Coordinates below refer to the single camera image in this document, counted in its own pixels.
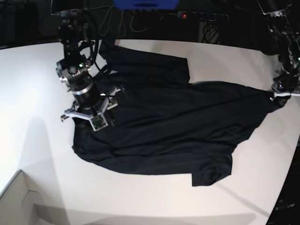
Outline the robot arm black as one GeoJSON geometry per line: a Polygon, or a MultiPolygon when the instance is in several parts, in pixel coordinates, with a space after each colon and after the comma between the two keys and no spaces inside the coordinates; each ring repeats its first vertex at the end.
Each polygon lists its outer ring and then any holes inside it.
{"type": "Polygon", "coordinates": [[[116,94],[124,89],[114,83],[111,91],[102,93],[90,75],[99,50],[95,19],[83,0],[52,0],[50,12],[61,18],[57,39],[63,45],[64,58],[57,62],[56,73],[75,98],[61,120],[86,121],[95,132],[113,125],[110,111],[118,105],[116,94]]]}
{"type": "Polygon", "coordinates": [[[293,17],[291,0],[259,0],[268,19],[268,30],[278,44],[281,68],[275,72],[270,100],[283,107],[291,97],[300,96],[300,29],[293,17]]]}

